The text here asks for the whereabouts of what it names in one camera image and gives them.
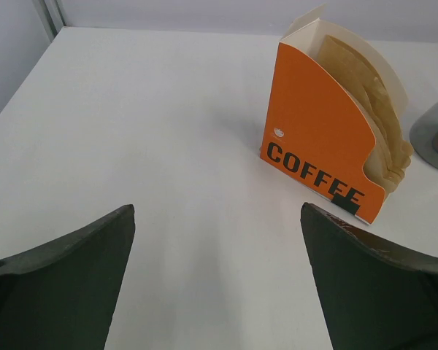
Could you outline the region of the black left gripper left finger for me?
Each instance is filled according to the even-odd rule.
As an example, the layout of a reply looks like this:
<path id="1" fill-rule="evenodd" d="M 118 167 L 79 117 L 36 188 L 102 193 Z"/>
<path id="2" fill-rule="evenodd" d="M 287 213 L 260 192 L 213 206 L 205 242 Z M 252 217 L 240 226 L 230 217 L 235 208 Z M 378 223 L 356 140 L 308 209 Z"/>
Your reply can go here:
<path id="1" fill-rule="evenodd" d="M 0 259 L 0 349 L 103 349 L 135 235 L 134 206 Z"/>

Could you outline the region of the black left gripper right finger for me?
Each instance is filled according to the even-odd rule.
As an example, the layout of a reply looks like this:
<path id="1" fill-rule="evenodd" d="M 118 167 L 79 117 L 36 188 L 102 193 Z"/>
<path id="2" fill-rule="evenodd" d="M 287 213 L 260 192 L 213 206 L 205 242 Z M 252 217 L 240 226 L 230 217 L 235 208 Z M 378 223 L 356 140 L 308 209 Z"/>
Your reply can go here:
<path id="1" fill-rule="evenodd" d="M 334 349 L 438 349 L 438 258 L 312 203 L 301 229 Z"/>

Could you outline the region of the orange coffee filter box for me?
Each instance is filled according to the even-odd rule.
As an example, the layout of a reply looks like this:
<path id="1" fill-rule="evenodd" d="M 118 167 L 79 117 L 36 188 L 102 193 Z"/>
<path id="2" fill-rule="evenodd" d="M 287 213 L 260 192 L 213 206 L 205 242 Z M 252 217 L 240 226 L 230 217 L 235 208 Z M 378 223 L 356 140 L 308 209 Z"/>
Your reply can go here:
<path id="1" fill-rule="evenodd" d="M 361 110 L 317 62 L 326 35 L 362 54 L 377 70 L 400 117 L 406 90 L 386 59 L 359 35 L 324 20 L 316 7 L 295 19 L 279 41 L 261 158 L 367 223 L 385 199 L 364 164 L 376 138 Z"/>

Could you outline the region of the brown paper filter stack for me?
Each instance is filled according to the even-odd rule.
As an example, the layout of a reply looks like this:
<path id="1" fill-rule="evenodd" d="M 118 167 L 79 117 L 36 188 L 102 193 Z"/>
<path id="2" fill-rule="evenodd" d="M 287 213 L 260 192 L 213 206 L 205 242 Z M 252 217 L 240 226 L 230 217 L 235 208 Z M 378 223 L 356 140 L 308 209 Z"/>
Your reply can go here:
<path id="1" fill-rule="evenodd" d="M 357 50 L 329 35 L 324 37 L 317 62 L 343 87 L 369 123 L 376 144 L 364 164 L 364 173 L 389 196 L 404 179 L 413 148 L 402 136 L 381 76 Z"/>

